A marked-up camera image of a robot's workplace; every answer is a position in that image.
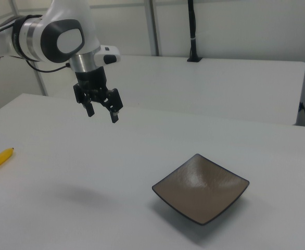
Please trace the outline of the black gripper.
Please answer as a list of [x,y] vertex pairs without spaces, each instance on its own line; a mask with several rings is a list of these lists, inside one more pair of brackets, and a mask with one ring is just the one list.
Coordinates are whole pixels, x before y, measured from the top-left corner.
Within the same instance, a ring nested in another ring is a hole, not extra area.
[[73,86],[76,102],[82,104],[89,117],[95,114],[91,101],[103,103],[110,112],[112,123],[119,120],[118,113],[123,103],[117,89],[108,90],[103,67],[90,72],[76,72],[77,84]]

